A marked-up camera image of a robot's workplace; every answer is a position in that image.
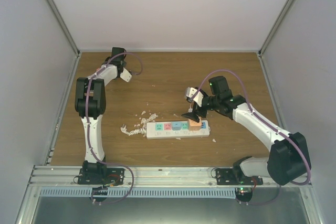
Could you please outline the tan wooden plug adapter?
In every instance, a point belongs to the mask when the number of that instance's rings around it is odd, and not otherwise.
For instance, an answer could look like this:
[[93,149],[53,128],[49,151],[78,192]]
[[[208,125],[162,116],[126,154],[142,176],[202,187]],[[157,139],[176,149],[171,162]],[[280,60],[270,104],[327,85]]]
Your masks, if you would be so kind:
[[195,122],[191,119],[188,119],[187,123],[188,123],[188,129],[190,131],[199,131],[202,128],[202,120]]

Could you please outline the blue plug adapter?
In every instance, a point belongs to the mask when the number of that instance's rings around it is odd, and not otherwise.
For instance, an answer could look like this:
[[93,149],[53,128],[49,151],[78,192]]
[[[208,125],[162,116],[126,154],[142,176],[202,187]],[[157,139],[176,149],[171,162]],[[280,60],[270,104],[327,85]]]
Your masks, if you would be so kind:
[[173,131],[179,131],[182,128],[182,122],[176,121],[172,122],[172,130]]

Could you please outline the white power strip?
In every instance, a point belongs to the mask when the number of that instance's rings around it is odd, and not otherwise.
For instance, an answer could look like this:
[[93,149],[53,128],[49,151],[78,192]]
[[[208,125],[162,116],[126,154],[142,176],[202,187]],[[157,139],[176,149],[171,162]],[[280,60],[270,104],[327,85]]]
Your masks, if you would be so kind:
[[170,138],[195,138],[208,137],[210,127],[207,120],[202,120],[202,128],[199,131],[190,131],[187,121],[182,122],[182,128],[179,131],[172,130],[172,122],[149,122],[146,124],[146,138],[150,140],[170,139]]

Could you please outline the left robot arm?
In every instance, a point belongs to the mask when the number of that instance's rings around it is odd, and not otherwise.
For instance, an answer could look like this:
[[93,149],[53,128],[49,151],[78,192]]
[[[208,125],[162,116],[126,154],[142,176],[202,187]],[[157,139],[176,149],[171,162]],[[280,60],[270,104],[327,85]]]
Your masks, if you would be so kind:
[[76,81],[75,110],[81,117],[86,141],[82,169],[84,173],[90,173],[90,178],[96,184],[103,184],[108,179],[101,136],[102,116],[106,110],[105,86],[121,77],[126,66],[125,53],[124,48],[113,47],[111,56],[106,58],[95,73]]

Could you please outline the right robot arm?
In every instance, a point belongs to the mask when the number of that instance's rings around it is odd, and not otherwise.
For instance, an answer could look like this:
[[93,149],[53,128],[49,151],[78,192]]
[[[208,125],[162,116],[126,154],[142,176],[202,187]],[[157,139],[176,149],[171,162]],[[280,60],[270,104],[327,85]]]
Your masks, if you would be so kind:
[[260,114],[242,95],[233,95],[223,76],[209,80],[211,95],[201,88],[188,87],[186,100],[192,104],[192,110],[183,117],[193,122],[206,118],[208,111],[227,117],[242,125],[257,137],[269,151],[266,158],[247,156],[233,164],[233,180],[240,185],[247,183],[253,176],[270,177],[278,185],[293,183],[306,175],[303,185],[310,182],[311,163],[305,137],[299,133],[290,133]]

